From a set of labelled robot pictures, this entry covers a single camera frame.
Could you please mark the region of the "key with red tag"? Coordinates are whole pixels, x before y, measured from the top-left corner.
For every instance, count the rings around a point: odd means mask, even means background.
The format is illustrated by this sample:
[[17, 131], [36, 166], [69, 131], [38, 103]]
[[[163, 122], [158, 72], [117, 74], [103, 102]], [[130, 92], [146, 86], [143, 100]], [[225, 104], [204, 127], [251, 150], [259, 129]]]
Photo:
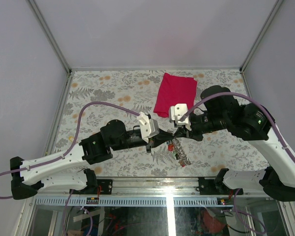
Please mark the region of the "key with red tag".
[[168, 141], [168, 151], [174, 151], [175, 145], [172, 141]]

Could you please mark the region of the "round metal key ring disc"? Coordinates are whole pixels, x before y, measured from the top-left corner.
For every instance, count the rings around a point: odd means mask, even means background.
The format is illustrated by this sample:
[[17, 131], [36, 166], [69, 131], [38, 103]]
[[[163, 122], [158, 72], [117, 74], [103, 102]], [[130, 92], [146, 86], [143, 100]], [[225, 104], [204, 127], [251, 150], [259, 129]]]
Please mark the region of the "round metal key ring disc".
[[173, 139], [172, 140], [172, 145], [173, 145], [173, 153], [174, 156], [176, 158], [176, 160], [178, 161], [178, 163], [182, 166], [188, 166], [191, 165], [190, 160], [188, 159], [186, 153], [184, 152], [184, 149], [180, 143], [180, 141], [178, 139]]

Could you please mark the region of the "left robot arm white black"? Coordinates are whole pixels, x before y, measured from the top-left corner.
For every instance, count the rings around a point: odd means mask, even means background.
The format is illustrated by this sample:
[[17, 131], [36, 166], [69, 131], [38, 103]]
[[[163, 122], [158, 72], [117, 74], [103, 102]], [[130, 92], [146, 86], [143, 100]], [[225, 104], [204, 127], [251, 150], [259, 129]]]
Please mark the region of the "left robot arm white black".
[[61, 151], [45, 157], [24, 160], [10, 159], [12, 170], [11, 192], [15, 200], [35, 196], [39, 192], [73, 191], [75, 194], [92, 194], [98, 188], [93, 170], [66, 175], [63, 171], [104, 162], [113, 157], [112, 151], [145, 147], [152, 148], [174, 138], [172, 133], [156, 129], [152, 137], [146, 137], [146, 127], [134, 126], [126, 130], [117, 119], [109, 121], [100, 131], [75, 144], [70, 151]]

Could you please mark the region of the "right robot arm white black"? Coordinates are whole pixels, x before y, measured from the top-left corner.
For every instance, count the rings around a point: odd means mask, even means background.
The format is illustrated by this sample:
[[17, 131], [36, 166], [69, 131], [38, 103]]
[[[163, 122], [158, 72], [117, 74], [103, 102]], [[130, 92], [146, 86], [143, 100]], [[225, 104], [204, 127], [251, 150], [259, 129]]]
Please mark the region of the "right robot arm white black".
[[234, 171], [223, 168], [213, 179], [199, 178], [202, 194], [228, 194], [262, 191], [281, 202], [295, 202], [295, 152], [282, 137], [274, 118], [266, 108], [249, 100], [241, 105], [239, 93], [228, 88], [211, 86], [201, 94], [202, 114], [194, 113], [186, 104], [169, 109], [170, 121], [177, 127], [176, 138], [201, 141], [204, 134], [227, 130], [247, 141], [268, 162], [258, 171]]

